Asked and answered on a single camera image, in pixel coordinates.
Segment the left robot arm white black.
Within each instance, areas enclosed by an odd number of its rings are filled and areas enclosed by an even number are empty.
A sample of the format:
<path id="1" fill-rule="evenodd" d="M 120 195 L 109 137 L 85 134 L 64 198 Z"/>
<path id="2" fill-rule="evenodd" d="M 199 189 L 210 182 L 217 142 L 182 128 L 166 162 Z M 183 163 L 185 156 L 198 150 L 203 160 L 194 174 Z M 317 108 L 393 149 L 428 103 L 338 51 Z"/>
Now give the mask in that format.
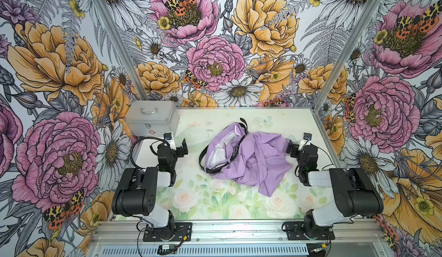
<path id="1" fill-rule="evenodd" d="M 155 167 L 139 167 L 132 151 L 144 140 L 159 141 L 158 159 Z M 188 154 L 184 140 L 181 146 L 172 149 L 170 143 L 158 137 L 142 137 L 130 149 L 132 168 L 123 171 L 112 200 L 112 212 L 124 217 L 135 217 L 146 223 L 147 232 L 161 240 L 170 240 L 176 235 L 172 212 L 156 203 L 157 189 L 172 187 L 176 183 L 176 163 L 178 158 Z"/>

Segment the purple trousers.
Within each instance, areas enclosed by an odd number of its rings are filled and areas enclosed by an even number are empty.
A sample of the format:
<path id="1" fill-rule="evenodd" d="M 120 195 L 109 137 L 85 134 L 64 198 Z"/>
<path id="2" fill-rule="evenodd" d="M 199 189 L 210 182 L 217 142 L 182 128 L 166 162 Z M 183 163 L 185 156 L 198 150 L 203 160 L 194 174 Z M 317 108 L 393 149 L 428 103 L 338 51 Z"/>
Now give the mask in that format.
<path id="1" fill-rule="evenodd" d="M 285 173 L 292 168 L 292 164 L 286 160 L 286 149 L 290 142 L 280 134 L 248 131 L 237 157 L 221 172 L 209 175 L 257 187 L 260 194 L 271 197 Z"/>

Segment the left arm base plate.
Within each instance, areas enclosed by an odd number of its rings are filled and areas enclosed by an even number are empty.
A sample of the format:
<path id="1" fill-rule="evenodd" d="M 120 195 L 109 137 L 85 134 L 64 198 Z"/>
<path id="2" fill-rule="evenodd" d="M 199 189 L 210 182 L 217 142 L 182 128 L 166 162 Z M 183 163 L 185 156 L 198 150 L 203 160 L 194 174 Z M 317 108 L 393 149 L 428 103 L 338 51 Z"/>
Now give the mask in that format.
<path id="1" fill-rule="evenodd" d="M 148 228 L 144 231 L 144 242 L 190 242 L 193 224 L 191 222 L 176 222 L 163 228 Z"/>

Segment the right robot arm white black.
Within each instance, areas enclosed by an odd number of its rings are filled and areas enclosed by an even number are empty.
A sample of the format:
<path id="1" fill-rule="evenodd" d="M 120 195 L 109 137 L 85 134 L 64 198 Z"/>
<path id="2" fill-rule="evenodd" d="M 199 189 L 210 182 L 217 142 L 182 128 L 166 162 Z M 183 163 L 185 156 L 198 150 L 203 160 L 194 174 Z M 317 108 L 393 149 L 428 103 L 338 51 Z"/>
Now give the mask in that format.
<path id="1" fill-rule="evenodd" d="M 370 216 L 383 212 L 383 200 L 362 168 L 317 167 L 318 147 L 288 144 L 286 152 L 298 161 L 297 175 L 306 187 L 327 187 L 333 192 L 329 203 L 306 212 L 303 221 L 288 221 L 282 231 L 288 240 L 335 239 L 336 224 L 350 224 L 354 216 Z"/>

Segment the black leather belt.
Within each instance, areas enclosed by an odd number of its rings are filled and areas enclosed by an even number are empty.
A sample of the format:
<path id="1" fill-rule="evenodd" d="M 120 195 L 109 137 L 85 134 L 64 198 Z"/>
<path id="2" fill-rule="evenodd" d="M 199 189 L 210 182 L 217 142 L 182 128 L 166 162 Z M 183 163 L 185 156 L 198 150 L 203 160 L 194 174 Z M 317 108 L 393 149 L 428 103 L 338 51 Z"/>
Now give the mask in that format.
<path id="1" fill-rule="evenodd" d="M 199 166 L 207 174 L 221 172 L 237 157 L 240 144 L 248 134 L 247 122 L 243 118 L 239 120 L 225 127 L 201 152 Z"/>

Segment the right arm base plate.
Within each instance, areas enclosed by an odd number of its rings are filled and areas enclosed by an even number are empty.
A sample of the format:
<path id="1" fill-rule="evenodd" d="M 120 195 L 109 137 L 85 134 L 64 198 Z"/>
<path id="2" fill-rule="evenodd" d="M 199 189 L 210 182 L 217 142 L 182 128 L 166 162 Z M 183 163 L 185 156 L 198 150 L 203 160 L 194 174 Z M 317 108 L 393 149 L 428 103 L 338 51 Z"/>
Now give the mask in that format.
<path id="1" fill-rule="evenodd" d="M 288 221 L 282 225 L 282 231 L 288 240 L 334 240 L 336 237 L 332 227 L 308 226 L 301 221 Z"/>

